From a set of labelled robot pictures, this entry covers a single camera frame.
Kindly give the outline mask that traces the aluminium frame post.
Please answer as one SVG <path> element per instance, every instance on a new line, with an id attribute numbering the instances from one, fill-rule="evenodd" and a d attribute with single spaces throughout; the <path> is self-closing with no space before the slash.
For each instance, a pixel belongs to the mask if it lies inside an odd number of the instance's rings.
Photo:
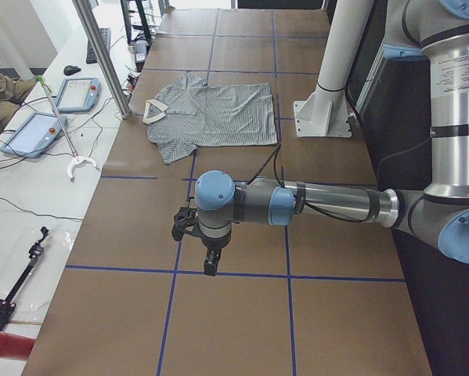
<path id="1" fill-rule="evenodd" d="M 88 41 L 91 43 L 100 69 L 109 87 L 110 93 L 114 98 L 117 108 L 123 119 L 130 115 L 128 101 L 123 92 L 123 88 L 118 80 L 117 72 L 110 58 L 110 53 L 105 46 L 102 37 L 99 34 L 99 25 L 92 13 L 92 8 L 88 1 L 73 0 L 74 8 L 85 30 Z"/>

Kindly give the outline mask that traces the near teach pendant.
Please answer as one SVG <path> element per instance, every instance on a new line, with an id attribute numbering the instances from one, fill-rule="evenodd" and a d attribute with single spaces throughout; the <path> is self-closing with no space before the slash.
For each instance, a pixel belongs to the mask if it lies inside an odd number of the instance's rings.
<path id="1" fill-rule="evenodd" d="M 34 112 L 0 146 L 0 151 L 17 157 L 36 158 L 46 152 L 62 132 L 54 114 Z"/>

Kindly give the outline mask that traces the reacher grabber tool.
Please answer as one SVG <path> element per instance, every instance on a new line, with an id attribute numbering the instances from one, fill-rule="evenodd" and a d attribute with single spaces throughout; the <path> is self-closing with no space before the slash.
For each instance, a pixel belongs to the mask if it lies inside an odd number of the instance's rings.
<path id="1" fill-rule="evenodd" d="M 37 75 L 36 76 L 36 79 L 37 81 L 39 82 L 39 84 L 41 85 L 41 87 L 43 88 L 43 91 L 45 92 L 45 95 L 47 97 L 47 100 L 49 101 L 49 104 L 52 108 L 52 112 L 54 113 L 54 115 L 56 116 L 56 119 L 57 121 L 59 122 L 60 124 L 60 127 L 61 127 L 61 130 L 62 130 L 62 133 L 63 135 L 65 136 L 66 138 L 66 141 L 67 141 L 67 144 L 68 146 L 70 147 L 70 151 L 71 151 L 71 155 L 72 155 L 72 160 L 71 162 L 69 163 L 69 165 L 67 166 L 67 176 L 69 178 L 69 180 L 73 183 L 75 178 L 74 178 L 74 169 L 76 167 L 78 167 L 79 165 L 82 165 L 83 163 L 89 163 L 95 170 L 99 171 L 99 167 L 96 163 L 96 161 L 91 158 L 91 157 L 83 157 L 81 156 L 76 148 L 74 147 L 74 144 L 72 143 L 69 135 L 68 135 L 68 132 L 65 128 L 65 123 L 64 123 L 64 119 L 62 118 L 62 115 L 60 114 L 60 112 L 58 111 L 54 101 L 53 101 L 53 98 L 52 98 L 52 95 L 51 95 L 51 90 L 49 89 L 49 87 L 47 86 L 47 84 L 45 83 L 45 79 L 43 78 L 42 75 Z"/>

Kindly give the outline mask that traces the teach pendant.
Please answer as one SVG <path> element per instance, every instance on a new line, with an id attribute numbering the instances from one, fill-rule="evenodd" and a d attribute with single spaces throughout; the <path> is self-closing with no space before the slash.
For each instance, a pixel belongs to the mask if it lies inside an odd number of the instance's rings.
<path id="1" fill-rule="evenodd" d="M 56 96 L 60 113 L 88 113 L 99 100 L 101 82 L 98 78 L 65 78 Z"/>
<path id="2" fill-rule="evenodd" d="M 36 158 L 46 152 L 62 132 L 54 114 L 34 112 L 0 146 L 0 151 L 17 157 Z"/>

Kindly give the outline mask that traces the far teach pendant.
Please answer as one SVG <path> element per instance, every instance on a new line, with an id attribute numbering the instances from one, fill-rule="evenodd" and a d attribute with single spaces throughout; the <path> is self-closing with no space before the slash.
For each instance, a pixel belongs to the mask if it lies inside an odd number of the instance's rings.
<path id="1" fill-rule="evenodd" d="M 65 78 L 56 96 L 60 113 L 88 113 L 99 100 L 101 82 L 98 78 Z"/>

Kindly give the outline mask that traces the white pillar with base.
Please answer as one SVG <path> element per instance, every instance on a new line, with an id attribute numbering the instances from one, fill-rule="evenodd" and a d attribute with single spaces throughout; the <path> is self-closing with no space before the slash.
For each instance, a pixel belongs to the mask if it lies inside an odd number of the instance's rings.
<path id="1" fill-rule="evenodd" d="M 298 137 L 350 138 L 345 88 L 373 0 L 338 0 L 315 91 L 294 102 Z"/>

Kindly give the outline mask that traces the olive jacket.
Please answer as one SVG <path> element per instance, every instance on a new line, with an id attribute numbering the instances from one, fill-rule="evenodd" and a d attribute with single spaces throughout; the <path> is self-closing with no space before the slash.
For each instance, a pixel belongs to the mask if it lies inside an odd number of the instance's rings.
<path id="1" fill-rule="evenodd" d="M 0 74 L 0 133 L 35 87 L 36 81 Z"/>

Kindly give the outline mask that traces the black computer mouse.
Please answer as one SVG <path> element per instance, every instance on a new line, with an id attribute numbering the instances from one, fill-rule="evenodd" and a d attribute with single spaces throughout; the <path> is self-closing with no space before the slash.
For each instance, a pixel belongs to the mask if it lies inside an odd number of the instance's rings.
<path id="1" fill-rule="evenodd" d="M 71 76 L 81 71 L 81 68 L 74 65 L 66 65 L 63 69 L 63 74 L 66 76 Z"/>

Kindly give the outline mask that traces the red cylinder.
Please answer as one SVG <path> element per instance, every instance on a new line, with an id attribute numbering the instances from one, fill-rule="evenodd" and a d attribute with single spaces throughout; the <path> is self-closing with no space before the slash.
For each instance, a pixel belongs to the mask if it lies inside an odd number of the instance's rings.
<path id="1" fill-rule="evenodd" d="M 34 344 L 34 338 L 0 331 L 0 358 L 27 360 Z"/>

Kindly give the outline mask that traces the striped polo shirt white collar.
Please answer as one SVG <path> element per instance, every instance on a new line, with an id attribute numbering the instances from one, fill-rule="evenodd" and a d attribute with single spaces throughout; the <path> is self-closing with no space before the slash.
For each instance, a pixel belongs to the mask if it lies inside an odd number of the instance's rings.
<path id="1" fill-rule="evenodd" d="M 209 86 L 190 72 L 146 101 L 143 123 L 165 164 L 197 147 L 265 146 L 276 143 L 268 83 Z"/>

